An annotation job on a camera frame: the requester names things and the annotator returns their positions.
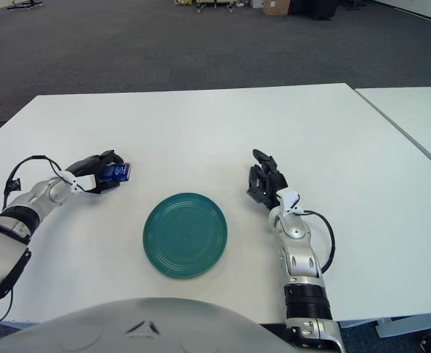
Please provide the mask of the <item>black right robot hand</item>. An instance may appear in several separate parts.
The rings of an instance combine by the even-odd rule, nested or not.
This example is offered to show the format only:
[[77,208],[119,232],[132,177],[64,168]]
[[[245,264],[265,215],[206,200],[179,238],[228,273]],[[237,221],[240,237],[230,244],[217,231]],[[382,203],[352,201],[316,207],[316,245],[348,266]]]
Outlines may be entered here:
[[247,194],[258,204],[263,204],[269,210],[279,206],[277,191],[288,186],[284,175],[278,170],[272,156],[258,149],[252,151],[257,164],[249,170],[249,186]]

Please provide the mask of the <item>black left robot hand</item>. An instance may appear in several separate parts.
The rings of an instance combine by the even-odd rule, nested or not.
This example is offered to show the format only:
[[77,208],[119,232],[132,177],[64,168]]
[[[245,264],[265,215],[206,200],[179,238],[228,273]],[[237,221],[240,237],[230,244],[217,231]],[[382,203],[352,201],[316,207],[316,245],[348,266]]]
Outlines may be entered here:
[[119,155],[113,150],[109,150],[102,154],[95,154],[75,162],[66,168],[66,171],[71,172],[76,177],[94,175],[96,186],[94,189],[87,190],[87,193],[100,194],[102,191],[111,190],[120,185],[119,181],[111,179],[105,180],[102,178],[105,168],[111,165],[122,164],[123,162],[124,160]]

